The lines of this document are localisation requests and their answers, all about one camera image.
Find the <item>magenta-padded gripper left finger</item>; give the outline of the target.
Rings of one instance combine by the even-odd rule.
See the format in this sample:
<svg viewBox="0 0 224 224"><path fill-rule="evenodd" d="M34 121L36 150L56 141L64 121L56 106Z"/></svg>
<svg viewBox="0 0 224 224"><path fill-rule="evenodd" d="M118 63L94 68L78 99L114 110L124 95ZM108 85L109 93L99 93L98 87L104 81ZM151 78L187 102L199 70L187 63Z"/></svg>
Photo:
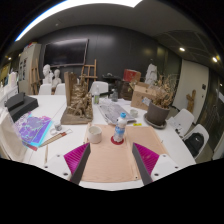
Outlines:
<svg viewBox="0 0 224 224"><path fill-rule="evenodd" d="M57 154L44 165L44 169L78 185L81 181L89 155L90 144L86 143L65 155Z"/></svg>

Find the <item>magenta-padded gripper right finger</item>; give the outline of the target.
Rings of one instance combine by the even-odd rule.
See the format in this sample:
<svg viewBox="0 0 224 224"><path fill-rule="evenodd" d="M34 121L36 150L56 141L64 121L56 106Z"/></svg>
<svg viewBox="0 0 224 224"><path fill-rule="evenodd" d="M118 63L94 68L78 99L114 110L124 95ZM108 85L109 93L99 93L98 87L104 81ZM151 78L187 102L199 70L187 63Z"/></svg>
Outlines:
<svg viewBox="0 0 224 224"><path fill-rule="evenodd" d="M158 155L140 144L133 144L132 153L135 157L144 185L180 170L180 166L167 154Z"/></svg>

